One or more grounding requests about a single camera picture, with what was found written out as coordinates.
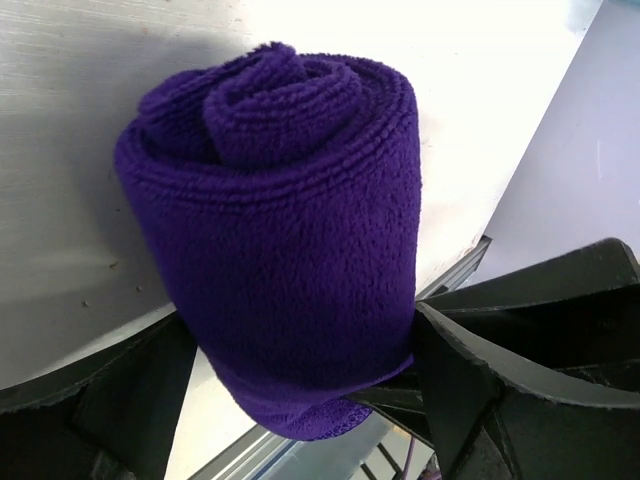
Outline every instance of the towel fold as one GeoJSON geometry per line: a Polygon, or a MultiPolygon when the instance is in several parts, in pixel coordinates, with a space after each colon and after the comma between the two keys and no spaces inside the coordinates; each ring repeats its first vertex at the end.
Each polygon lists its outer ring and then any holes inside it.
{"type": "Polygon", "coordinates": [[[342,434],[410,363],[419,150],[404,76],[278,43],[167,79],[118,140],[171,299],[271,431],[342,434]]]}

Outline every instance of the microfiber towel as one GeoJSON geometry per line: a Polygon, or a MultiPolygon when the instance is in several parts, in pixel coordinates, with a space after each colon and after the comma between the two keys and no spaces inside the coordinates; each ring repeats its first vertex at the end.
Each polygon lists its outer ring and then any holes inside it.
{"type": "Polygon", "coordinates": [[[119,138],[171,299],[267,429],[340,435],[411,362],[419,149],[403,75],[279,43],[167,79],[119,138]]]}

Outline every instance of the black plastic holder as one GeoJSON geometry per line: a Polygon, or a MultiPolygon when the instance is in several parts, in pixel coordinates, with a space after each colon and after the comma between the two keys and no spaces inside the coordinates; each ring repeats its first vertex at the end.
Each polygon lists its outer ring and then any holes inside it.
{"type": "Polygon", "coordinates": [[[445,480],[640,478],[640,267],[607,239],[420,301],[414,365],[350,396],[445,480]]]}

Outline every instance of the wire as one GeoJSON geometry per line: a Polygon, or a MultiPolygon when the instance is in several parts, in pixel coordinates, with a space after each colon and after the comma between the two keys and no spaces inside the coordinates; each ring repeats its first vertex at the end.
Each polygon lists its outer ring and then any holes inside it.
{"type": "Polygon", "coordinates": [[[409,451],[407,452],[407,459],[404,462],[404,471],[402,472],[402,480],[407,480],[407,475],[409,475],[409,465],[411,465],[411,457],[413,456],[413,447],[416,443],[416,439],[411,437],[409,441],[409,451]]]}

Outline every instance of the white surface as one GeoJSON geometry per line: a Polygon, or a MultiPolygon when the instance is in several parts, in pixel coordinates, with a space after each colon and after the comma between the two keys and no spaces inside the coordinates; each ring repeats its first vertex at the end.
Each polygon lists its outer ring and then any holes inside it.
{"type": "Polygon", "coordinates": [[[640,255],[640,5],[603,5],[487,228],[477,283],[618,237],[640,255]]]}
{"type": "Polygon", "coordinates": [[[405,73],[421,112],[420,290],[475,245],[599,4],[4,0],[0,388],[170,311],[111,167],[137,100],[167,75],[275,39],[405,73]]]}

